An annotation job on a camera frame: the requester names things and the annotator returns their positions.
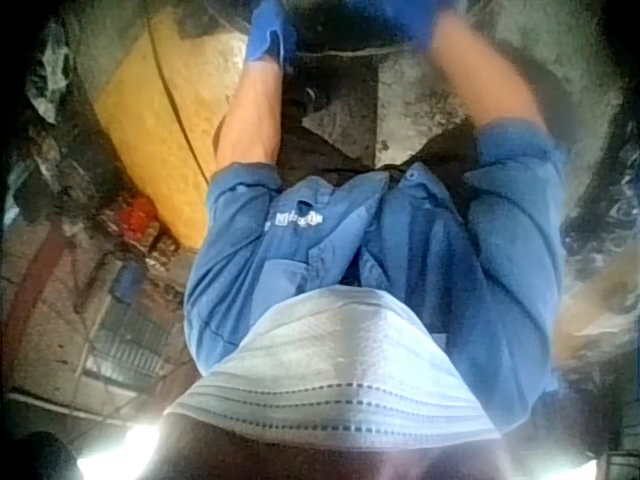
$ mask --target shirt sleeve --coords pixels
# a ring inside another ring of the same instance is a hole
[[[478,141],[480,165],[465,176],[473,191],[467,229],[490,311],[464,327],[458,338],[471,341],[455,349],[465,359],[454,363],[505,431],[528,417],[549,372],[562,292],[564,155],[525,121],[493,124]]]
[[[234,163],[211,180],[209,231],[185,293],[187,345],[203,374],[248,332],[246,279],[280,185],[275,167],[258,163]]]

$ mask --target blue work shirt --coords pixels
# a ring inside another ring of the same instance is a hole
[[[546,133],[515,120],[485,127],[478,147],[464,219],[420,163],[393,188],[381,171],[340,188],[308,177],[285,191],[271,165],[219,171],[186,292],[200,372],[270,307],[338,284],[355,258],[363,287],[446,333],[447,355],[500,431],[526,419],[544,389],[561,297],[564,157]]]

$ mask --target white face mask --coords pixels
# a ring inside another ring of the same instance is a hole
[[[344,286],[270,309],[168,412],[263,442],[334,450],[499,437],[408,307]]]

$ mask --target hand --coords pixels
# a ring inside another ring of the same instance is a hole
[[[262,0],[253,12],[245,61],[255,62],[265,56],[280,67],[291,67],[296,53],[296,31],[286,18],[280,0]]]
[[[395,24],[416,43],[427,50],[431,46],[433,29],[442,10],[453,8],[454,0],[349,0],[365,14]]]

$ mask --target logo on shirt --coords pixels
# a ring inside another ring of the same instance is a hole
[[[276,213],[276,218],[273,222],[278,227],[286,227],[290,223],[297,223],[301,227],[313,227],[322,223],[322,215],[315,210],[310,211],[305,216],[299,216],[295,211]],[[264,225],[264,229],[268,230],[271,226],[271,221],[268,221]]]

